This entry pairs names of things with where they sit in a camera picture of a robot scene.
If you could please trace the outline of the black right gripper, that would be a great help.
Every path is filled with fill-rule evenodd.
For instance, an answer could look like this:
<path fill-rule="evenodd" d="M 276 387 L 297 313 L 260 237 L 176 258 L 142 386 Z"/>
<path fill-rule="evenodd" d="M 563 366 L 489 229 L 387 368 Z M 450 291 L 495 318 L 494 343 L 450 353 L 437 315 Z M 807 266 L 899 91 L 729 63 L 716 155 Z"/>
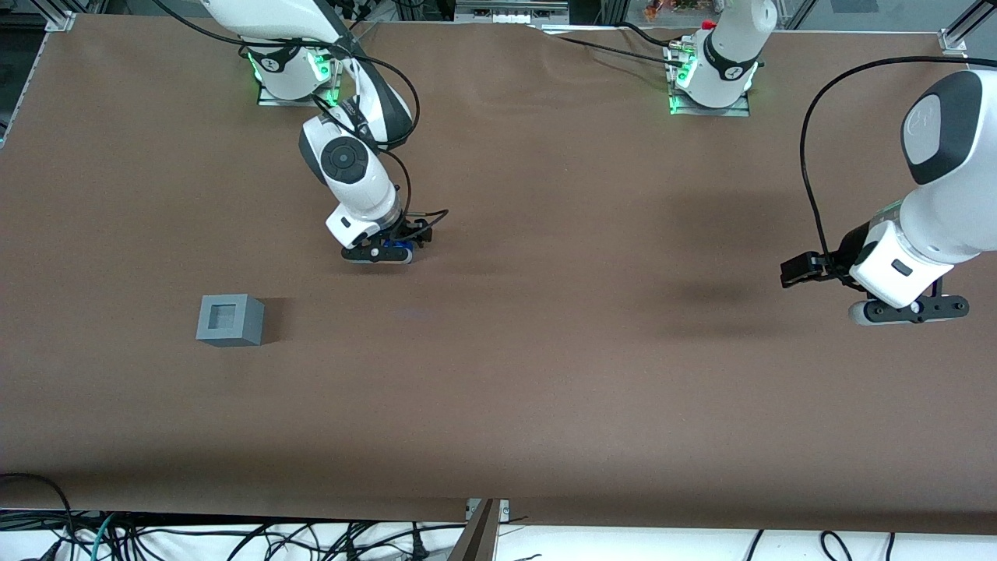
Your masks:
<path fill-rule="evenodd" d="M 417 248 L 423 249 L 432 241 L 433 226 L 428 219 L 413 220 L 402 213 L 392 226 L 382 231 L 382 234 L 381 246 L 414 244 Z"/>

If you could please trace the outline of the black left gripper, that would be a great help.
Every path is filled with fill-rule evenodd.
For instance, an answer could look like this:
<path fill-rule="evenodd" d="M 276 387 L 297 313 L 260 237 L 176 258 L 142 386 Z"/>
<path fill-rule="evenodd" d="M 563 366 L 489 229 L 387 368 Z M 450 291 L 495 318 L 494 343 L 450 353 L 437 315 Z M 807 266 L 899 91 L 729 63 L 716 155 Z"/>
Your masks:
<path fill-rule="evenodd" d="M 844 235 L 833 252 L 833 264 L 825 253 L 815 251 L 785 260 L 780 264 L 780 285 L 787 290 L 799 284 L 839 280 L 845 287 L 864 291 L 865 288 L 851 276 L 851 268 L 861 260 L 868 231 L 869 225 L 861 224 Z"/>

